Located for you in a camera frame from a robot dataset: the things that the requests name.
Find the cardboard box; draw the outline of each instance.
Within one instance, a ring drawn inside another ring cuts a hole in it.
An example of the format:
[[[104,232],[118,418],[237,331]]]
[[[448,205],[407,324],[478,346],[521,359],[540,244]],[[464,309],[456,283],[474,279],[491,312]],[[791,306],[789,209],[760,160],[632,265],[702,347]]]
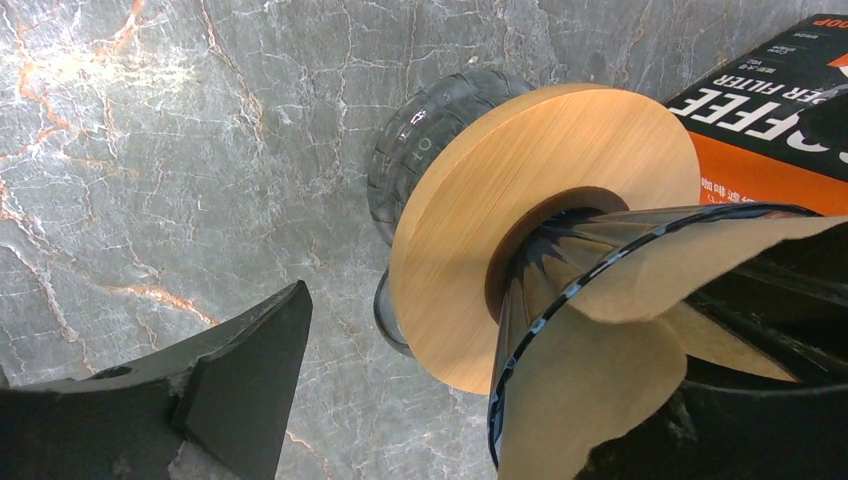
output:
[[[848,151],[808,140],[798,116],[841,94],[848,95],[848,16],[822,14],[668,102],[698,151],[701,202],[848,214]]]

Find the gray marble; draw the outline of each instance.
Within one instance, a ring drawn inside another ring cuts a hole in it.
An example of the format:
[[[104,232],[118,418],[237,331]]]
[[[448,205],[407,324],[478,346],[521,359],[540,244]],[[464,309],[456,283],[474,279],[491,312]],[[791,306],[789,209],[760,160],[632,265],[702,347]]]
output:
[[[0,6],[10,382],[85,377],[303,279],[315,312],[284,479],[495,476],[486,399],[432,380],[372,324],[388,248],[365,164],[408,95],[494,67],[663,100],[808,14],[848,13],[844,0]]]

